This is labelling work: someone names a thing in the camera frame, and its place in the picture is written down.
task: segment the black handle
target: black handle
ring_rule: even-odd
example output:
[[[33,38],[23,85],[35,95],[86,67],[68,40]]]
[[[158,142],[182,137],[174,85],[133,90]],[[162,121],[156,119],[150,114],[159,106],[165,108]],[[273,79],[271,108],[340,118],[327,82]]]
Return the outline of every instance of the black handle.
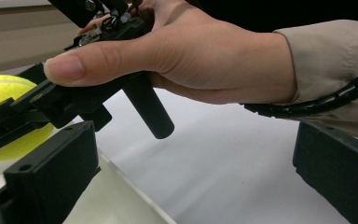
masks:
[[[172,120],[145,72],[134,76],[123,91],[157,139],[166,138],[173,132]]]

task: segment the yellow tennis ball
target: yellow tennis ball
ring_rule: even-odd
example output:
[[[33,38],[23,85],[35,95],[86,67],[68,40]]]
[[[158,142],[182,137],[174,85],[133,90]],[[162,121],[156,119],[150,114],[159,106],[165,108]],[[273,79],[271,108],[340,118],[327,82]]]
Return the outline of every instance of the yellow tennis ball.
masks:
[[[22,77],[0,75],[0,103],[12,97],[17,99],[35,87],[36,84]],[[33,130],[23,137],[0,148],[0,161],[14,160],[25,156],[45,142],[54,127],[49,123],[43,128]]]

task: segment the finger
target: finger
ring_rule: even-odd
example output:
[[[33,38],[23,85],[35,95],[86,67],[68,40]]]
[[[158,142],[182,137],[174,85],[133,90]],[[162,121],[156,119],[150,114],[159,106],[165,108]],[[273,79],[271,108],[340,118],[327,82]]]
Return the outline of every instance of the finger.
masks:
[[[155,37],[103,41],[65,52],[45,62],[49,80],[63,86],[91,86],[130,73],[153,70]]]
[[[101,18],[98,18],[98,19],[95,19],[95,20],[89,22],[89,24],[87,24],[86,27],[78,29],[77,34],[82,35],[82,34],[86,33],[87,31],[91,30],[91,28],[94,24],[100,26],[103,23],[103,20],[105,20],[108,17],[110,17],[109,14],[104,15]]]

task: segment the fingernail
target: fingernail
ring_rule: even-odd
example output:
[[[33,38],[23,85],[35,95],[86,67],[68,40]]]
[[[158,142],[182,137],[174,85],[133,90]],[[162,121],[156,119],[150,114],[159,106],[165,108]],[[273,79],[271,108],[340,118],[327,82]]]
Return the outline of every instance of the fingernail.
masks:
[[[55,83],[65,84],[85,76],[83,64],[76,56],[65,55],[48,59],[44,64],[46,77]]]

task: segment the cable wrap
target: cable wrap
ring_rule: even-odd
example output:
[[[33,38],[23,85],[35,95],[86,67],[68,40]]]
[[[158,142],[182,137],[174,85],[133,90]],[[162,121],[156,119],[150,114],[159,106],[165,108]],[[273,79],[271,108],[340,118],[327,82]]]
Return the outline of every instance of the cable wrap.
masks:
[[[241,104],[258,115],[277,119],[318,116],[358,99],[358,77],[338,91],[325,97],[293,105]]]

